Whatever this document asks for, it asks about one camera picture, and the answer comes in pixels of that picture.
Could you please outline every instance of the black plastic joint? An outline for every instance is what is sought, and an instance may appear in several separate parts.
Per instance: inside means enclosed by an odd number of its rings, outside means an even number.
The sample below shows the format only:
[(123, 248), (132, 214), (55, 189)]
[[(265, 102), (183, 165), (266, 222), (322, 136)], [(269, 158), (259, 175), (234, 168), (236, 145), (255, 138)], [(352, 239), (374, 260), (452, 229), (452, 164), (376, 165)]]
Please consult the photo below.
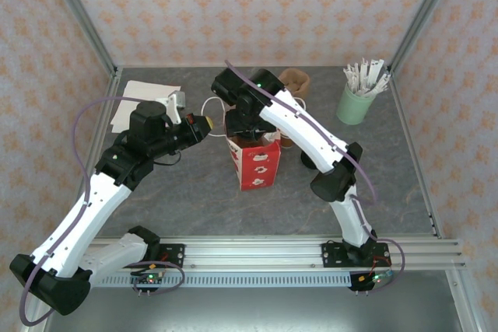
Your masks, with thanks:
[[(347, 154), (359, 162), (363, 149), (354, 142), (348, 145)], [(356, 167), (346, 158), (342, 157), (341, 161), (334, 164), (334, 169), (328, 173), (318, 173), (311, 181), (311, 190), (322, 200), (327, 202), (344, 201), (348, 189), (356, 183)]]
[(157, 258), (160, 251), (161, 240), (158, 235), (140, 225), (129, 229), (128, 233), (132, 233), (138, 237), (141, 237), (147, 244), (147, 251), (142, 260), (155, 260)]

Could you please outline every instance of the green cup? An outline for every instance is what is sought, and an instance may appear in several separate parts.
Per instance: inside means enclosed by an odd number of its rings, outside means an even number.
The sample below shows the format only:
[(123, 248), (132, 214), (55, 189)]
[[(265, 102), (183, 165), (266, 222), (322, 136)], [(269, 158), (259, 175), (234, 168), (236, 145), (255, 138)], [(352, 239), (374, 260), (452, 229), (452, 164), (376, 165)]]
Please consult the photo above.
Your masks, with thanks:
[(345, 124), (361, 124), (374, 99), (375, 96), (357, 96), (351, 92), (348, 85), (345, 85), (337, 107), (337, 118)]

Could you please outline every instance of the paper cup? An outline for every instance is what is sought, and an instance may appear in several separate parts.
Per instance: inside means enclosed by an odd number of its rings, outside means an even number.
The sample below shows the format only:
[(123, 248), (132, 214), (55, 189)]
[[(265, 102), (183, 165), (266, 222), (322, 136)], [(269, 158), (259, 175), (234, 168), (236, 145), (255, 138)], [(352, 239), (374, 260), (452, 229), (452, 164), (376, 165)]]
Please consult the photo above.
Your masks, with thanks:
[(351, 92), (345, 85), (341, 101), (337, 107), (337, 118), (345, 124), (361, 124), (375, 96), (361, 97)]
[(280, 131), (280, 146), (282, 148), (292, 148), (294, 145), (294, 141), (289, 138), (287, 135), (285, 135), (283, 132)]

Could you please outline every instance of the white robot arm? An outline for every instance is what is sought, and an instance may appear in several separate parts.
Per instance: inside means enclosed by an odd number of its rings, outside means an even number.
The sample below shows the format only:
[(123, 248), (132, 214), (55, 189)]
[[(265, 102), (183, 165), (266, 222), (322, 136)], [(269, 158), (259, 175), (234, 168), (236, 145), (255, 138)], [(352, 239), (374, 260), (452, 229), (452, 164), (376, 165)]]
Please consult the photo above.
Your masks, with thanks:
[(245, 77), (232, 69), (225, 69), (216, 76), (211, 87), (223, 101), (235, 106), (226, 113), (227, 136), (238, 135), (246, 140), (257, 140), (272, 126), (273, 131), (276, 128), (284, 131), (302, 149), (303, 162), (318, 169), (319, 174), (311, 182), (311, 189), (331, 205), (341, 225), (348, 255), (356, 257), (358, 264), (368, 261), (369, 248), (366, 244), (371, 238), (364, 227), (369, 232), (372, 227), (360, 208), (365, 222), (362, 224), (353, 204), (356, 168), (345, 157), (346, 154), (357, 162), (363, 151), (361, 147), (357, 143), (347, 145), (328, 132), (295, 101), (272, 73), (260, 69), (247, 82)]
[[(322, 173), (330, 173), (334, 169), (336, 163), (340, 163), (343, 156), (341, 153), (334, 150), (318, 132), (312, 128), (303, 117), (307, 117), (313, 121), (333, 142), (342, 149), (343, 152), (348, 152), (347, 144), (325, 128), (323, 128), (309, 113), (307, 113), (298, 103), (288, 90), (279, 91), (275, 97), (284, 103), (289, 104), (300, 112), (300, 116), (296, 117), (289, 111), (278, 104), (264, 107), (259, 116), (275, 125), (277, 128), (284, 131), (313, 161), (316, 168)], [(335, 216), (338, 219), (342, 229), (342, 238), (347, 243), (360, 247), (367, 242), (369, 236), (363, 229), (361, 221), (356, 213), (356, 209), (352, 203), (351, 196), (356, 195), (356, 185), (353, 184), (345, 193), (343, 201), (329, 201)], [(366, 222), (363, 216), (363, 221), (366, 227), (371, 231), (372, 227)]]
[(97, 163), (86, 207), (82, 208), (82, 196), (41, 246), (30, 256), (18, 254), (10, 264), (21, 284), (31, 282), (30, 292), (61, 315), (74, 311), (89, 290), (110, 273), (156, 259), (160, 238), (140, 226), (130, 229), (118, 243), (85, 252), (112, 212), (153, 171), (155, 159), (198, 144), (211, 131), (208, 117), (188, 114), (179, 118), (181, 100), (169, 98), (165, 104), (173, 120), (165, 105), (157, 101), (137, 106), (130, 115), (129, 129)]

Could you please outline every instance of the patterned wallpaper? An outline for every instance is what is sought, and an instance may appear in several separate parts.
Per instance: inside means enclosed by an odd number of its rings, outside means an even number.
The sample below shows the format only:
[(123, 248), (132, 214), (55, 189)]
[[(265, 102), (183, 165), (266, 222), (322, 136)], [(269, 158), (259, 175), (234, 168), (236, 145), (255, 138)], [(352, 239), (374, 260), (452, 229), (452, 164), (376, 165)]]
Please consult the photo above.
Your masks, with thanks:
[(464, 240), (498, 326), (498, 2), (440, 0), (397, 74), (444, 234)]
[(422, 0), (82, 0), (117, 65), (389, 61)]
[[(0, 330), (19, 330), (21, 292), (10, 274), (69, 210), (79, 169), (71, 122), (102, 96), (107, 74), (64, 0), (0, 0)], [(84, 155), (96, 111), (79, 125)]]

